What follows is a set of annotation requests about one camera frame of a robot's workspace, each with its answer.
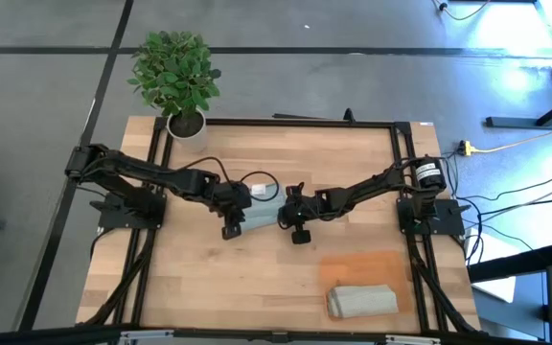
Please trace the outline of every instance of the wooden tabletop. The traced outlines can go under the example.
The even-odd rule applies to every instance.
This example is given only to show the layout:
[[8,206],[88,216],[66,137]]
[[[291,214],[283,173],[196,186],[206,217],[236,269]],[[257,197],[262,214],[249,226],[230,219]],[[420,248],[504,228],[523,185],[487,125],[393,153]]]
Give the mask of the wooden tabletop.
[[[130,117],[121,150],[146,159],[154,118]],[[435,130],[413,123],[416,154],[439,155]],[[208,126],[209,146],[200,154],[174,144],[170,167],[203,156],[222,160],[232,179],[263,170],[283,186],[306,183],[315,189],[348,187],[393,163],[389,132],[377,128],[291,126]],[[165,131],[156,162],[161,161]],[[402,155],[405,144],[400,140]],[[214,162],[198,169],[221,174]],[[269,182],[257,176],[245,183]],[[290,230],[277,225],[244,233],[230,241],[220,236],[222,218],[201,204],[168,195],[167,214],[157,232],[141,324],[237,330],[346,331],[417,333],[410,266],[396,214],[397,193],[358,204],[334,221],[310,221],[312,242],[293,245]],[[78,321],[92,316],[119,283],[130,231],[117,230],[95,248],[80,302]],[[454,307],[479,328],[470,279],[461,248],[449,237],[433,237],[440,283]],[[404,263],[412,309],[397,314],[331,320],[325,313],[319,264],[326,257],[397,252]],[[125,320],[134,297],[131,288]],[[433,301],[425,287],[430,326]]]

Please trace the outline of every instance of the white flower pot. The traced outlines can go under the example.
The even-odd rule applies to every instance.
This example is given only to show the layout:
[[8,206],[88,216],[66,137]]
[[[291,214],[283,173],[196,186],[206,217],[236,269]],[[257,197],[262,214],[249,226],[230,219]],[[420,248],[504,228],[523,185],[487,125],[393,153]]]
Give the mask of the white flower pot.
[[170,133],[170,135],[175,140],[177,140],[182,145],[182,147],[188,152],[200,152],[206,149],[206,147],[208,146],[208,130],[206,129],[206,116],[199,109],[196,109],[195,111],[199,115],[201,115],[201,118],[203,119],[203,126],[201,127],[199,132],[197,132],[193,136],[190,136],[187,138],[181,138],[172,133],[172,130],[170,129],[170,122],[172,121],[173,115],[170,115],[168,117],[168,122],[166,125],[166,128],[168,129],[168,132]]

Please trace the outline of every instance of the yellow cable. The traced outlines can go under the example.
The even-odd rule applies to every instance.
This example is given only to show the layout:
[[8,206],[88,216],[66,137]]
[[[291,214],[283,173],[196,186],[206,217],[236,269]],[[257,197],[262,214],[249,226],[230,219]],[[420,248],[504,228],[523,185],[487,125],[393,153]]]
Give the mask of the yellow cable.
[[[438,9],[440,9],[441,3],[440,3],[438,0],[433,0],[433,2],[438,6]],[[476,11],[474,11],[474,12],[472,12],[472,13],[466,15],[465,17],[461,17],[461,18],[458,18],[458,17],[452,15],[452,13],[449,11],[448,8],[445,8],[445,9],[444,9],[444,12],[446,12],[446,13],[448,14],[449,17],[451,17],[451,18],[453,18],[453,19],[455,19],[455,20],[466,20],[466,19],[470,18],[471,16],[473,16],[473,15],[479,13],[479,12],[480,12],[482,9],[484,9],[485,6],[487,6],[490,2],[491,2],[491,0],[485,1],[485,3],[482,4],[482,5],[478,8],[478,10],[476,10]]]
[[518,145],[521,145],[521,144],[525,144],[525,143],[529,143],[529,142],[532,142],[536,139],[540,139],[540,138],[543,138],[545,136],[549,136],[552,134],[552,131],[551,132],[548,132],[548,133],[544,133],[544,134],[541,134],[539,136],[535,136],[533,138],[528,138],[528,139],[525,139],[525,140],[521,140],[521,141],[517,141],[513,144],[508,144],[508,145],[504,145],[504,146],[501,146],[499,148],[495,148],[495,149],[477,149],[473,146],[470,146],[470,150],[469,152],[471,153],[474,153],[474,152],[479,152],[479,153],[491,153],[491,152],[496,152],[496,151],[499,151],[499,150],[504,150],[504,149],[509,149],[509,148],[513,148],[515,146],[518,146]]

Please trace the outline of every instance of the concrete floor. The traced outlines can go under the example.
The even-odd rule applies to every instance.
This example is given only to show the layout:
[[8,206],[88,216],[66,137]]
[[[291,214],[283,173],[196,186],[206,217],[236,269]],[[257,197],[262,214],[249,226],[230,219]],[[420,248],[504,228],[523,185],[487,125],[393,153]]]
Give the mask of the concrete floor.
[[[0,0],[0,45],[109,46],[123,4]],[[476,6],[449,8],[467,13]],[[191,30],[219,47],[507,48],[530,57],[552,52],[552,38],[529,4],[491,4],[471,20],[454,22],[437,15],[430,0],[184,0],[175,5],[136,0],[123,46],[137,45],[148,30]],[[8,222],[0,230],[0,332],[13,327],[104,60],[0,56],[0,219]],[[156,115],[125,83],[131,64],[129,56],[117,58],[95,143],[117,148],[128,116]],[[538,135],[541,131],[492,129],[482,122],[487,116],[538,117],[552,108],[552,59],[214,55],[213,65],[223,77],[210,117],[266,118],[280,112],[335,119],[350,107],[360,120],[433,122],[444,152],[461,139],[491,148]],[[495,196],[552,177],[552,136],[458,162],[460,196]],[[496,209],[540,194],[510,195],[493,204],[481,200],[478,206]],[[39,328],[74,322],[98,217],[90,199],[77,193]],[[467,218],[474,219],[473,213]],[[534,247],[548,245],[552,204],[517,210],[491,225]],[[517,241],[505,241],[525,250]]]

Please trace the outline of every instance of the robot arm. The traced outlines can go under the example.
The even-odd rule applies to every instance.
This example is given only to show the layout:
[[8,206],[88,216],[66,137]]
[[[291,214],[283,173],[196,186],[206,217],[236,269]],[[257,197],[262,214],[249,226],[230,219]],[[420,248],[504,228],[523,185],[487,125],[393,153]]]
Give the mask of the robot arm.
[[[407,185],[403,171],[411,168],[419,187]],[[287,187],[287,202],[278,211],[279,225],[288,229],[295,227],[291,234],[293,243],[311,241],[308,230],[303,225],[308,220],[325,221],[340,218],[351,212],[355,206],[367,199],[387,192],[403,191],[412,195],[414,218],[423,221],[435,217],[435,197],[445,190],[447,183],[440,167],[439,158],[423,157],[410,159],[403,164],[393,164],[384,172],[348,188],[319,190],[314,196],[302,195],[304,183]]]
[[139,219],[162,218],[165,203],[146,186],[135,187],[121,176],[169,189],[175,196],[199,202],[224,218],[224,239],[239,236],[245,208],[252,205],[248,187],[238,181],[220,182],[213,172],[181,168],[172,170],[129,157],[104,145],[76,147],[65,174],[78,183],[94,182],[122,200],[124,205],[103,204],[101,208],[124,207]]

